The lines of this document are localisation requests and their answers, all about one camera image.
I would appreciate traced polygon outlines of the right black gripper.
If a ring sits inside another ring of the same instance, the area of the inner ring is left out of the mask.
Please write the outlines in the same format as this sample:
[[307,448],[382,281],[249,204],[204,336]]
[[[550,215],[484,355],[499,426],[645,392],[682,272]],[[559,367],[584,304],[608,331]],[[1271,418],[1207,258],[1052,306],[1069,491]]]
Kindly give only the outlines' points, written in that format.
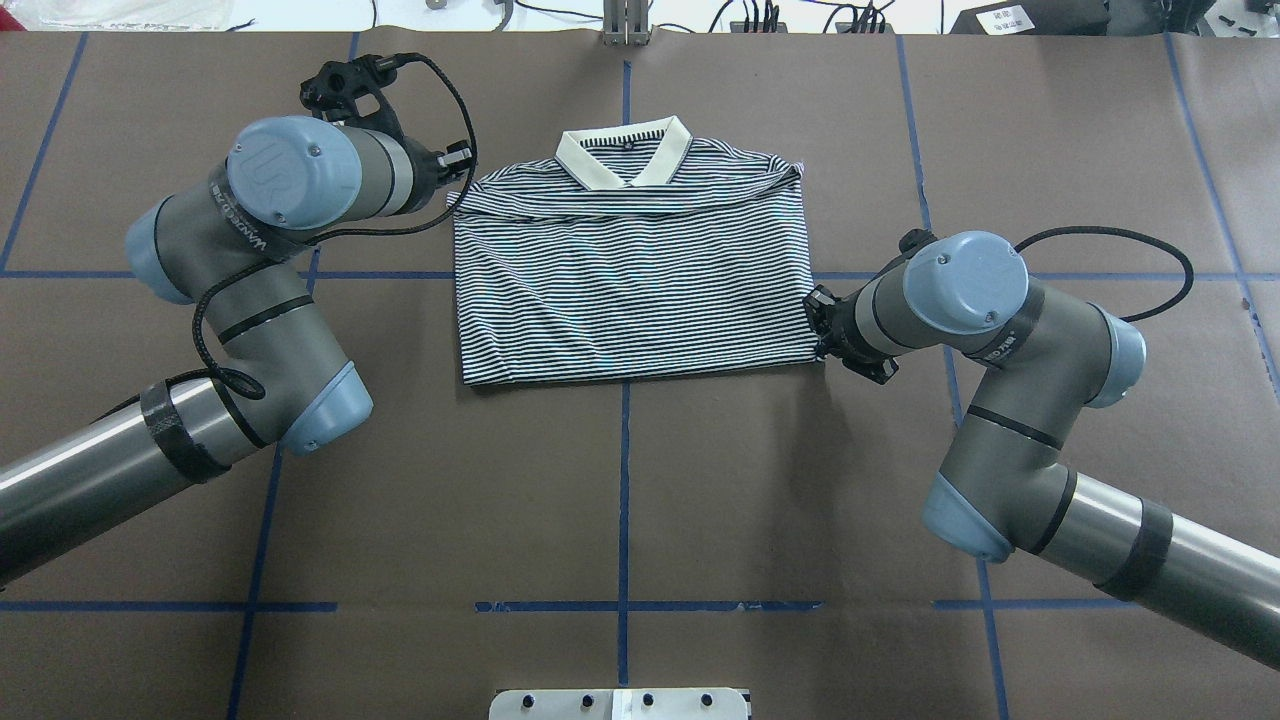
[[805,296],[805,318],[817,336],[814,354],[818,359],[835,356],[850,372],[884,386],[897,373],[899,364],[863,334],[856,316],[860,293],[840,297],[818,284]]

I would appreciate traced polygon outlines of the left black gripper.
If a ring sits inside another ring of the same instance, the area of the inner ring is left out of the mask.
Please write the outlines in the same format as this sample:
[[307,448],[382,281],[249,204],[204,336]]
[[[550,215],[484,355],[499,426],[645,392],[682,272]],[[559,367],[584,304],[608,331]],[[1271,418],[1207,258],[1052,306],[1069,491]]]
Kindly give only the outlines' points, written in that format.
[[408,142],[408,158],[413,172],[410,206],[424,206],[438,188],[462,179],[475,164],[472,142],[454,142],[444,151]]

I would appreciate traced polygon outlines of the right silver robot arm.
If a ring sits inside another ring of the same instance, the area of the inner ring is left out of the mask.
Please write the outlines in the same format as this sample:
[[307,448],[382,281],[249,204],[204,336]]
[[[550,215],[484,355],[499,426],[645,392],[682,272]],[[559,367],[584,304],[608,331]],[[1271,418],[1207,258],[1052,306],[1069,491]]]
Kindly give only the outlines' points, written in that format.
[[934,536],[989,562],[1034,555],[1277,666],[1275,556],[1061,462],[1082,410],[1140,379],[1132,319],[1034,279],[1021,247],[987,231],[910,231],[858,292],[817,286],[803,306],[815,355],[878,384],[933,346],[984,368],[922,512]]

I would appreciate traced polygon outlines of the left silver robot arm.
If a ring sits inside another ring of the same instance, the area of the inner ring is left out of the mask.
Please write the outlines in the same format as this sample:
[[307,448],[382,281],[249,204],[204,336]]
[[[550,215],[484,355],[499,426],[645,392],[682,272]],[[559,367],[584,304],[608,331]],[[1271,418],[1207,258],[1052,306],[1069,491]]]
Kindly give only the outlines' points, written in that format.
[[306,455],[364,423],[371,397],[293,268],[360,222],[421,209],[472,179],[474,135],[431,151],[392,129],[273,117],[207,178],[128,231],[134,277],[192,305],[201,368],[160,380],[3,469],[12,583],[261,448]]

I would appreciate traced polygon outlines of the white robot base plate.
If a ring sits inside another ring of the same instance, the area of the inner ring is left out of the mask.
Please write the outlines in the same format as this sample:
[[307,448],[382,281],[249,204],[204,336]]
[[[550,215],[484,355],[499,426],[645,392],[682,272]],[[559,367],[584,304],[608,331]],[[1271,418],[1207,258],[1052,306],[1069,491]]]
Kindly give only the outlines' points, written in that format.
[[751,694],[732,687],[508,689],[489,719],[751,719]]

